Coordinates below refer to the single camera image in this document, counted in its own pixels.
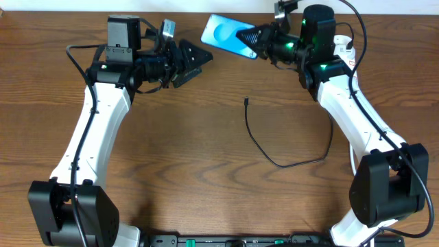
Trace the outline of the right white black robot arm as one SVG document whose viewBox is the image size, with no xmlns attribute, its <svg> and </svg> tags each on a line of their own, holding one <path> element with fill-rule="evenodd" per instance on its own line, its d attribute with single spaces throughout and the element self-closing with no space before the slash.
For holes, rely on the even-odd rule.
<svg viewBox="0 0 439 247">
<path fill-rule="evenodd" d="M 258 57 L 282 62 L 295 71 L 302 87 L 338 124 L 358 160 L 349 190 L 350 210 L 331 227 L 334 246 L 367 246 L 393 224 L 434 206 L 427 188 L 429 155 L 408 144 L 370 105 L 358 85 L 362 56 L 352 36 L 339 35 L 332 8 L 310 5 L 301 31 L 290 33 L 296 1 L 275 5 L 275 22 L 236 33 Z"/>
</svg>

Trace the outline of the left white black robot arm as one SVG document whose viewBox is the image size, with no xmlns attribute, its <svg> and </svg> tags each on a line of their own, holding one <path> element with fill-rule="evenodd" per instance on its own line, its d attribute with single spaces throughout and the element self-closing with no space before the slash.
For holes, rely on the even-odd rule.
<svg viewBox="0 0 439 247">
<path fill-rule="evenodd" d="M 84 104 L 62 159 L 46 181 L 28 191 L 38 232 L 46 246 L 148 246 L 139 228 L 124 224 L 106 194 L 108 161 L 117 132 L 144 82 L 178 88 L 201 73 L 211 52 L 174 40 L 175 24 L 160 27 L 133 15 L 111 15 L 106 43 L 95 46 L 81 70 Z"/>
</svg>

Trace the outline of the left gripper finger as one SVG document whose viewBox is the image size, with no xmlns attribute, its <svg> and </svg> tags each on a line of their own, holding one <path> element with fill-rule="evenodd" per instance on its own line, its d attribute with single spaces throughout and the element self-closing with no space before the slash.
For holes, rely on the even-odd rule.
<svg viewBox="0 0 439 247">
<path fill-rule="evenodd" d="M 177 74 L 172 79 L 171 82 L 172 82 L 174 88 L 178 88 L 178 87 L 182 86 L 183 84 L 185 84 L 186 82 L 188 82 L 189 80 L 192 80 L 195 77 L 197 77 L 199 74 L 201 74 L 201 72 L 202 72 L 202 68 L 197 67 L 197 68 L 192 69 L 190 71 L 186 71 L 184 73 Z"/>
<path fill-rule="evenodd" d="M 192 71 L 213 60 L 211 52 L 201 49 L 185 39 L 179 42 L 179 49 L 182 52 L 185 71 Z"/>
</svg>

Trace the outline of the blue screen Galaxy smartphone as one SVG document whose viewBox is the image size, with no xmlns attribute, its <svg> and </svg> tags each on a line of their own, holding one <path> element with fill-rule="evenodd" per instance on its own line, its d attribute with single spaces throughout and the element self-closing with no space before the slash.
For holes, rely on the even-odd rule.
<svg viewBox="0 0 439 247">
<path fill-rule="evenodd" d="M 236 37 L 238 31 L 253 27 L 254 25 L 249 23 L 212 14 L 206 23 L 200 40 L 206 45 L 255 60 L 257 54 Z"/>
</svg>

